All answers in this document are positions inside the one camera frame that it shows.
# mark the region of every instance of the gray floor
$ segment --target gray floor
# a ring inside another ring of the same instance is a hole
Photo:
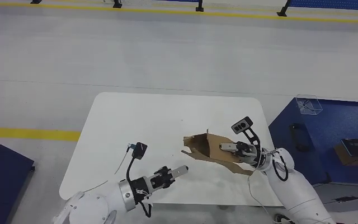
[[[81,130],[103,91],[254,97],[268,123],[297,94],[358,99],[358,24],[11,7],[0,21],[0,127]],[[49,223],[76,144],[0,144],[37,162],[12,223]],[[252,207],[153,212],[124,221],[271,223]]]

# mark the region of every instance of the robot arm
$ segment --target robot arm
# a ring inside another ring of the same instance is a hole
[[[106,183],[108,194],[101,195],[92,191],[78,192],[67,202],[61,213],[53,220],[54,224],[113,224],[116,217],[131,211],[137,204],[141,204],[147,217],[151,216],[152,206],[149,209],[143,204],[157,190],[168,188],[179,176],[188,173],[187,166],[180,166],[175,170],[162,167],[153,176],[130,180],[129,170],[134,159],[140,160],[147,146],[138,142],[130,144],[132,161],[127,169],[127,179],[119,183]]]
[[[271,188],[295,223],[335,224],[308,180],[294,170],[291,154],[284,148],[271,151],[261,148],[258,136],[251,129],[252,124],[251,119],[245,117],[232,126],[236,134],[243,132],[251,144],[222,143],[220,148],[235,154],[243,162],[265,174]],[[250,131],[253,137],[249,137],[246,131]]]

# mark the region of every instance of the white cable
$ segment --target white cable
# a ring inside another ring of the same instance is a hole
[[[127,153],[128,153],[128,151],[124,154],[124,157],[123,157],[123,159],[122,159],[122,161],[121,161],[121,163],[120,163],[120,165],[119,165],[118,169],[116,170],[116,172],[115,172],[114,174],[117,174],[117,172],[118,172],[119,168],[121,168],[121,165],[122,165],[122,163],[123,163],[123,161],[124,161],[125,157],[127,156]],[[102,184],[100,184],[100,185],[95,186],[94,188],[91,188],[91,189],[85,190],[85,191],[84,191],[84,193],[85,193],[85,192],[88,192],[88,191],[90,191],[90,190],[96,189],[96,188],[98,188],[98,187],[100,187],[100,186],[104,185],[104,184],[105,184],[105,183],[107,183],[107,182],[108,182],[108,180],[106,180],[105,182],[103,182],[103,183],[102,183]]]
[[[124,157],[123,157],[123,159],[122,159],[122,161],[121,161],[121,164],[119,165],[118,169],[116,170],[116,172],[115,172],[114,174],[117,174],[119,168],[121,168],[121,165],[122,165],[122,163],[123,163],[125,157],[127,156],[127,153],[128,153],[128,151],[126,151],[126,153],[124,154]]]
[[[139,190],[139,189],[137,189],[136,192],[137,192],[138,194],[144,194],[145,196],[148,196],[148,193],[147,193],[145,190]]]

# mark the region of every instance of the transparent plastic container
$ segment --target transparent plastic container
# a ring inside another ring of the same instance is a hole
[[[322,112],[321,104],[314,95],[301,95],[296,96],[296,102],[301,114],[317,115]]]

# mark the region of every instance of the cardboard box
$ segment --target cardboard box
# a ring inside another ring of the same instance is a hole
[[[238,157],[234,156],[231,152],[225,152],[220,149],[221,143],[234,143],[229,138],[205,133],[184,137],[183,141],[184,146],[187,146],[191,153],[184,150],[182,152],[196,160],[216,162],[235,174],[252,174],[251,170],[244,170],[236,164],[241,162]]]
[[[358,157],[352,157],[348,154],[346,148],[342,144],[335,146],[335,151],[341,162],[345,166],[358,166]]]

